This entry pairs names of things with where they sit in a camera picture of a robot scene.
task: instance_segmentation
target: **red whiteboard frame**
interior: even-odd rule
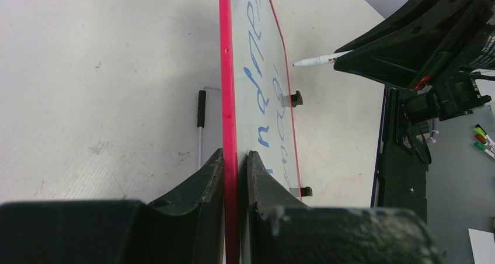
[[[287,52],[285,50],[284,37],[278,23],[277,14],[270,1],[271,10],[277,23],[278,32],[282,40],[285,56],[285,69],[287,70],[287,82],[291,91],[289,70],[287,64]],[[225,252],[227,263],[239,263],[240,238],[238,215],[238,152],[237,133],[235,119],[235,87],[233,74],[233,49],[232,49],[232,10],[231,0],[219,0],[220,14],[220,68],[221,68],[221,95],[222,95],[222,133],[224,148],[224,201],[225,201]],[[294,135],[295,163],[297,168],[298,187],[301,187],[299,176],[299,162],[297,158],[297,144],[295,139],[294,113],[290,106],[292,117],[292,132]]]

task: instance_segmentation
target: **white marker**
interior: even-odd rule
[[[486,134],[485,140],[489,146],[491,146],[492,148],[495,148],[495,142],[493,140],[491,140],[491,138],[488,134]]]
[[[488,154],[488,156],[490,156],[490,157],[492,157],[493,159],[495,159],[495,154],[493,154],[493,152],[491,152],[490,150],[485,149],[485,150],[484,150],[484,152],[485,152],[486,154]]]
[[[341,53],[335,53],[331,55],[321,55],[320,57],[316,57],[316,58],[308,58],[306,60],[295,62],[292,64],[292,66],[307,67],[309,65],[317,65],[317,64],[333,64],[339,57],[342,57],[343,55],[349,52],[352,52],[352,50]]]

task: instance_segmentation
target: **white paper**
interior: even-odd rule
[[[493,233],[468,229],[475,264],[495,263],[495,239]]]

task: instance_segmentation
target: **black bracket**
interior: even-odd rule
[[[301,187],[299,188],[301,191],[301,197],[312,197],[313,196],[313,189],[311,187],[306,186],[306,187]]]
[[[299,91],[295,91],[295,94],[291,95],[291,104],[293,107],[302,105],[302,96]]]
[[[204,128],[204,115],[206,110],[206,91],[200,90],[198,93],[198,122],[197,127]]]

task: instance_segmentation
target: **white table surface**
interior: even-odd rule
[[[289,62],[379,23],[364,0],[273,0]],[[197,169],[197,91],[219,85],[218,0],[0,0],[0,202],[150,202]],[[290,69],[313,206],[369,206],[383,86]]]

